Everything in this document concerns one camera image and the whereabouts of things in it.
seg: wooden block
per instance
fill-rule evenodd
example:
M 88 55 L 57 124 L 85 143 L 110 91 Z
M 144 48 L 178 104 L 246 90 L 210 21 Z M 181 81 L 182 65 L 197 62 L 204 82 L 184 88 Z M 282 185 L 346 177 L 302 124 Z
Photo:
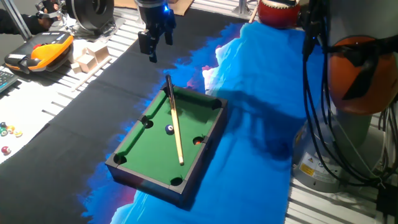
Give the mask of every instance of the wooden block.
M 74 40 L 73 41 L 73 58 L 70 59 L 71 63 L 76 63 L 79 58 L 87 54 L 86 41 Z
M 90 72 L 87 73 L 87 76 L 80 80 L 79 83 L 77 83 L 75 86 L 72 87 L 72 91 L 75 91 L 77 88 L 79 88 L 82 84 L 84 84 L 84 82 L 86 82 L 87 80 L 89 80 L 96 72 L 98 72 L 98 70 L 100 68 L 102 68 L 105 64 L 107 64 L 108 62 L 110 62 L 112 59 L 111 56 L 106 57 L 106 59 L 104 59 L 102 62 L 98 63 L 97 66 L 95 68 L 93 68 Z
M 75 74 L 81 72 L 81 68 L 80 68 L 79 63 L 73 63 L 73 64 L 71 64 L 71 68 L 72 68 L 73 72 L 75 72 Z
M 77 60 L 77 62 L 79 63 L 81 70 L 85 73 L 90 72 L 97 66 L 97 61 L 91 55 L 83 55 Z
M 87 46 L 88 54 L 95 57 L 97 63 L 102 62 L 109 56 L 108 46 L 101 42 L 95 42 Z

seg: metal pole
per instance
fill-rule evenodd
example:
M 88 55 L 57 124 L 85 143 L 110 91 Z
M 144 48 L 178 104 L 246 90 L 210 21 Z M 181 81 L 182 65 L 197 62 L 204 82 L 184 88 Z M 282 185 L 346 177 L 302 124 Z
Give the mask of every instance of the metal pole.
M 248 8 L 247 0 L 239 0 L 239 6 L 232 12 L 244 16 L 250 16 L 252 14 L 251 10 Z
M 17 7 L 12 0 L 1 0 L 3 6 L 6 8 L 8 14 L 11 16 L 12 21 L 18 28 L 20 35 L 27 42 L 32 38 L 32 33 L 27 28 L 25 21 L 23 20 L 21 14 L 19 13 Z

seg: small wooden piece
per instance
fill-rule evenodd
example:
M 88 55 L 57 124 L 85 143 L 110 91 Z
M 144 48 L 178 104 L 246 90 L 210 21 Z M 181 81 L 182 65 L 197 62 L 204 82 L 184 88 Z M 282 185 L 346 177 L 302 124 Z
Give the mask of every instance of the small wooden piece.
M 253 20 L 254 20 L 254 18 L 256 17 L 256 15 L 257 15 L 257 10 L 259 9 L 259 4 L 260 4 L 260 0 L 257 0 L 256 8 L 254 8 L 253 13 L 251 14 L 249 23 L 252 23 Z
M 108 56 L 105 60 L 103 60 L 101 63 L 97 64 L 95 68 L 93 68 L 90 72 L 87 73 L 87 76 L 80 80 L 79 83 L 77 83 L 75 86 L 72 87 L 72 91 L 75 91 L 77 88 L 79 88 L 84 82 L 86 82 L 89 78 L 91 78 L 100 68 L 102 68 L 106 63 L 111 61 L 111 56 Z
M 88 54 L 95 57 L 97 63 L 102 62 L 109 56 L 108 46 L 101 42 L 95 42 L 87 47 Z
M 73 57 L 69 59 L 70 63 L 76 63 L 79 58 L 87 54 L 85 40 L 74 40 L 73 41 Z
M 181 135 L 180 135 L 180 125 L 178 123 L 178 116 L 177 116 L 177 106 L 175 105 L 175 98 L 174 98 L 174 90 L 172 79 L 170 75 L 166 75 L 166 84 L 167 84 L 167 93 L 169 95 L 170 101 L 170 109 L 172 112 L 172 120 L 173 120 L 173 127 L 174 127 L 174 135 L 175 135 L 175 143 L 177 145 L 177 154 L 178 154 L 178 161 L 180 165 L 184 165 L 184 158 L 182 154 L 182 143 L 181 143 Z
M 79 63 L 81 70 L 85 73 L 90 72 L 97 66 L 97 61 L 91 55 L 83 55 L 77 60 L 77 62 Z
M 75 72 L 75 74 L 81 72 L 79 63 L 73 63 L 73 64 L 71 64 L 71 67 L 72 67 L 73 72 Z

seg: mini pool table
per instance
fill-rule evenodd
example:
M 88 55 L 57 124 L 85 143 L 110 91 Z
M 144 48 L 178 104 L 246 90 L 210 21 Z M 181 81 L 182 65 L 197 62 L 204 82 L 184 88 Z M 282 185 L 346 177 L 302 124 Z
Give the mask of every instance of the mini pool table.
M 158 92 L 106 161 L 113 179 L 162 200 L 183 205 L 227 120 L 227 100 L 174 87 L 184 165 L 178 161 L 167 87 Z

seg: cue stick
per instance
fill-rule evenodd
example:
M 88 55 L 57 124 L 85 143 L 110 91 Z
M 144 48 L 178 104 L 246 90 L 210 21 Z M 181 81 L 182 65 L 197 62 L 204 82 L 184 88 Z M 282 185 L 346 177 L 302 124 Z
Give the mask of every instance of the cue stick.
M 259 4 L 260 4 L 260 0 L 257 1 L 257 6 L 254 8 L 253 13 L 251 14 L 249 23 L 252 23 L 256 14 L 257 14 L 257 10 L 259 9 Z
M 170 109 L 172 112 L 175 143 L 177 144 L 178 160 L 180 161 L 180 165 L 182 166 L 182 165 L 184 165 L 184 158 L 183 158 L 183 154 L 182 154 L 180 125 L 178 123 L 177 107 L 175 105 L 174 90 L 173 90 L 172 79 L 171 79 L 170 75 L 166 75 L 166 83 L 167 83 L 167 93 L 169 94 Z

